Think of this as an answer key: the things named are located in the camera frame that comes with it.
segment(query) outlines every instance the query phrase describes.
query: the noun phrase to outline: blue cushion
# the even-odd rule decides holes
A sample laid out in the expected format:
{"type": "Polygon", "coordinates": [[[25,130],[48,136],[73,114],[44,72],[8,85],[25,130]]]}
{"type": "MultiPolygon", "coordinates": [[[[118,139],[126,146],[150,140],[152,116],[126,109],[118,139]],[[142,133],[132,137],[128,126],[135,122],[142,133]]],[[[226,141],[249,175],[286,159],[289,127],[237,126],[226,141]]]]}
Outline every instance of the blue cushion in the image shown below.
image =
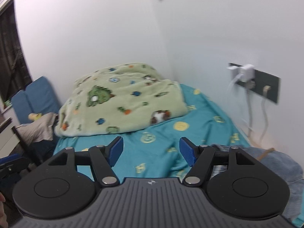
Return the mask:
{"type": "Polygon", "coordinates": [[[34,113],[59,112],[60,105],[48,80],[42,76],[29,84],[25,89],[34,113]]]}
{"type": "Polygon", "coordinates": [[[13,108],[20,124],[31,123],[27,117],[30,113],[33,113],[33,109],[29,104],[28,98],[23,90],[17,92],[11,99],[13,108]]]}

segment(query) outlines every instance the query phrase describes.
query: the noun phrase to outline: dark curtain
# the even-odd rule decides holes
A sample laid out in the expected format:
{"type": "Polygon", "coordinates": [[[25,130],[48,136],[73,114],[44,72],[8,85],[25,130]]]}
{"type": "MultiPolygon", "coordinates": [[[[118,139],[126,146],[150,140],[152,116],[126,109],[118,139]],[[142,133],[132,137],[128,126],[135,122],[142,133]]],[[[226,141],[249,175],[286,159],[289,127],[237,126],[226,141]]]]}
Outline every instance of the dark curtain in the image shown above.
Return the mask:
{"type": "Polygon", "coordinates": [[[13,0],[0,12],[0,95],[3,102],[32,82],[23,58],[13,0]]]}

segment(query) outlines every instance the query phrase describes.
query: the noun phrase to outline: blue denim cloth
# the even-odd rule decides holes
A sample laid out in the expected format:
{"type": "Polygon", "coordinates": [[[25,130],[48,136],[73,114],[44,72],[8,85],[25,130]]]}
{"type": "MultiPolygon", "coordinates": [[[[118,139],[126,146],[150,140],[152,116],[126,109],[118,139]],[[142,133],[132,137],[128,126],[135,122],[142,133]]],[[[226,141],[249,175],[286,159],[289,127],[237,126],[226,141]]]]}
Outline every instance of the blue denim cloth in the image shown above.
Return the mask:
{"type": "MultiPolygon", "coordinates": [[[[254,158],[257,158],[265,151],[256,147],[243,149],[254,158]]],[[[290,197],[283,216],[290,221],[294,220],[301,213],[304,188],[301,166],[288,155],[276,151],[268,153],[260,162],[287,182],[290,189],[290,197]]]]}

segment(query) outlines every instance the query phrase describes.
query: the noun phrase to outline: power outlet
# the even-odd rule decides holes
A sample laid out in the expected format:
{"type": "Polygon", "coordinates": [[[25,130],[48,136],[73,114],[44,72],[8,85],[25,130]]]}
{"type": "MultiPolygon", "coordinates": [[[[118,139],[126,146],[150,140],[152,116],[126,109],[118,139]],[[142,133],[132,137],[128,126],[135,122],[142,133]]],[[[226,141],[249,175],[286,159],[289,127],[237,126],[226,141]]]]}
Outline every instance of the power outlet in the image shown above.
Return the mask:
{"type": "MultiPolygon", "coordinates": [[[[242,65],[229,63],[229,66],[241,67],[242,65]]],[[[281,78],[259,70],[254,70],[254,71],[255,71],[254,73],[255,88],[251,89],[251,91],[263,96],[263,87],[269,85],[271,86],[271,89],[267,93],[267,99],[277,104],[279,101],[279,87],[280,87],[281,78]]],[[[245,86],[245,83],[241,81],[238,81],[237,84],[242,87],[245,86]]]]}

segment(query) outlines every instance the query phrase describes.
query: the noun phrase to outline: black circular base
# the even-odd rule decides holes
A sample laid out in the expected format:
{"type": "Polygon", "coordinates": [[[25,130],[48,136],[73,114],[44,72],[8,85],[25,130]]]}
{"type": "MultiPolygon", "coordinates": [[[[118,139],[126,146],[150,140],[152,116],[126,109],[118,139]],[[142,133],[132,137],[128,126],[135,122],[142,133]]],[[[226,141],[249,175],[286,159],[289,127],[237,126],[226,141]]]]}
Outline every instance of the black circular base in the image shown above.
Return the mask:
{"type": "Polygon", "coordinates": [[[240,178],[232,184],[233,190],[244,197],[259,197],[268,190],[267,184],[254,177],[240,178]]]}
{"type": "Polygon", "coordinates": [[[239,218],[267,218],[282,213],[287,184],[269,169],[237,165],[211,178],[207,195],[220,210],[239,218]]]}
{"type": "Polygon", "coordinates": [[[95,185],[90,178],[75,170],[62,170],[62,166],[51,166],[48,171],[39,167],[22,178],[13,190],[20,211],[39,219],[75,214],[94,197],[95,185]]]}
{"type": "Polygon", "coordinates": [[[43,179],[34,186],[36,194],[45,198],[62,196],[69,190],[69,188],[69,183],[61,178],[43,179]]]}

